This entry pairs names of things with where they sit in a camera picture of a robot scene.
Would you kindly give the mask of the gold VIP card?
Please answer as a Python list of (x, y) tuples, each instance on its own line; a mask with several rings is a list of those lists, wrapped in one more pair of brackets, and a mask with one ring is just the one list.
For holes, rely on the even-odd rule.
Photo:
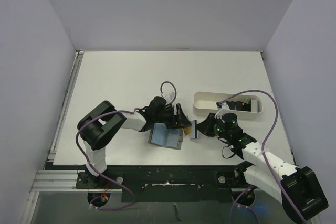
[(184, 135), (187, 136), (187, 135), (189, 135), (190, 133), (192, 133), (192, 128), (191, 128), (191, 127), (185, 127), (185, 128), (183, 129), (183, 131), (184, 131)]

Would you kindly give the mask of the white magnetic stripe card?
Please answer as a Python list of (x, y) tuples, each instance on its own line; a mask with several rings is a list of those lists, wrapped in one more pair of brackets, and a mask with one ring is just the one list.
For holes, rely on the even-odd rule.
[(198, 139), (197, 120), (191, 120), (190, 140)]

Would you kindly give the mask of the white plastic tray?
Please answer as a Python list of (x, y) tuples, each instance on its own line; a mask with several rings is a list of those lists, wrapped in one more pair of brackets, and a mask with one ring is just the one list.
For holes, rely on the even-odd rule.
[[(193, 100), (193, 112), (197, 116), (208, 116), (210, 113), (216, 113), (218, 108), (217, 102), (222, 102), (226, 98), (229, 98), (232, 94), (227, 93), (213, 93), (213, 92), (196, 92)], [(251, 104), (251, 112), (234, 111), (238, 119), (254, 120), (263, 113), (263, 103), (260, 97), (256, 95), (240, 94), (227, 101), (241, 101)]]

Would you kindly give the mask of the grey blue card holder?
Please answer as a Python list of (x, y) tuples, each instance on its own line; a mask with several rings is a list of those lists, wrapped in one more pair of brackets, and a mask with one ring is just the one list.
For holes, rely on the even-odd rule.
[(149, 144), (180, 150), (183, 142), (182, 129), (168, 129), (165, 125), (155, 124), (150, 130)]

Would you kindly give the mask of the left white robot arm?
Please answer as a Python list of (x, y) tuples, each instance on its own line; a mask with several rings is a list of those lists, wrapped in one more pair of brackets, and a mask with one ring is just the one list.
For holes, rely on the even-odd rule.
[(160, 96), (155, 96), (148, 106), (133, 111), (117, 110), (109, 101), (103, 101), (82, 118), (75, 141), (86, 159), (88, 182), (96, 188), (105, 185), (106, 146), (119, 129), (146, 132), (155, 124), (169, 130), (192, 126), (179, 103), (172, 105)]

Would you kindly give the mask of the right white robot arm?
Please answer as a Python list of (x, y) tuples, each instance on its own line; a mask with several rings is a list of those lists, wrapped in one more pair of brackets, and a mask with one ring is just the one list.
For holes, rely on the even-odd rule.
[(242, 168), (234, 173), (238, 186), (250, 184), (262, 189), (282, 204), (293, 222), (303, 223), (328, 208), (314, 171), (287, 163), (263, 148), (238, 125), (236, 114), (217, 117), (210, 113), (196, 128), (205, 136), (225, 140), (230, 150), (243, 160)]

